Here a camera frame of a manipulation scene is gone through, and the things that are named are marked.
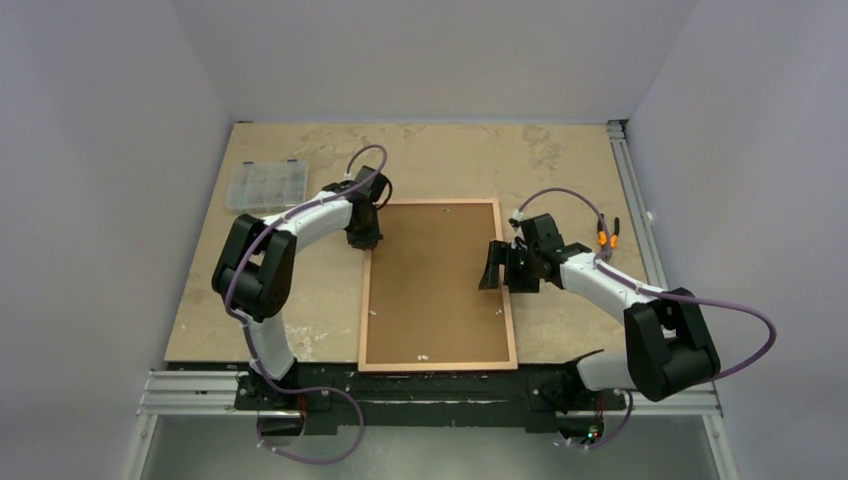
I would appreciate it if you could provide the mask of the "clear plastic organizer box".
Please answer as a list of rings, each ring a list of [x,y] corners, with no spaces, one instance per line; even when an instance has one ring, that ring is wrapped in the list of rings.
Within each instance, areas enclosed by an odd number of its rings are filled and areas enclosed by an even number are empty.
[[[284,211],[306,199],[309,164],[298,159],[242,162],[231,171],[225,206],[235,213]]]

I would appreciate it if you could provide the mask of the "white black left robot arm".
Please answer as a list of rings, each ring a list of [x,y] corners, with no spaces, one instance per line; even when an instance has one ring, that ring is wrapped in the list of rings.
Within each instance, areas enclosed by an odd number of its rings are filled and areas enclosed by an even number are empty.
[[[259,395],[272,408],[297,399],[296,364],[281,319],[292,290],[297,254],[327,235],[343,231],[348,245],[372,250],[383,239],[378,211],[393,185],[383,173],[361,168],[352,179],[325,186],[310,200],[281,214],[242,214],[233,222],[211,286],[242,328],[250,367],[264,377]]]

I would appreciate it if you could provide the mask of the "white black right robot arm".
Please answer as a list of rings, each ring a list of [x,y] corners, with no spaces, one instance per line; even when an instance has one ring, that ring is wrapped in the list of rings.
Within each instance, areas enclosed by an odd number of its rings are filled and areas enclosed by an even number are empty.
[[[717,349],[690,291],[638,283],[587,246],[565,243],[548,214],[512,224],[512,241],[488,246],[480,289],[537,293],[549,283],[590,301],[624,328],[624,351],[597,351],[567,362],[561,392],[569,404],[584,407],[600,391],[615,389],[657,402],[720,372]]]

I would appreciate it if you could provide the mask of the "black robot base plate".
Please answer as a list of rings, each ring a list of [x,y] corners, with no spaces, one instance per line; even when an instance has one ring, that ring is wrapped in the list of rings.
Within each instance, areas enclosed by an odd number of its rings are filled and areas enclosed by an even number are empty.
[[[258,373],[237,377],[234,407],[271,418],[273,435],[334,435],[341,426],[520,428],[596,438],[603,415],[622,413],[613,390],[579,386],[567,364],[512,371],[362,373],[353,363],[300,363],[272,388]]]

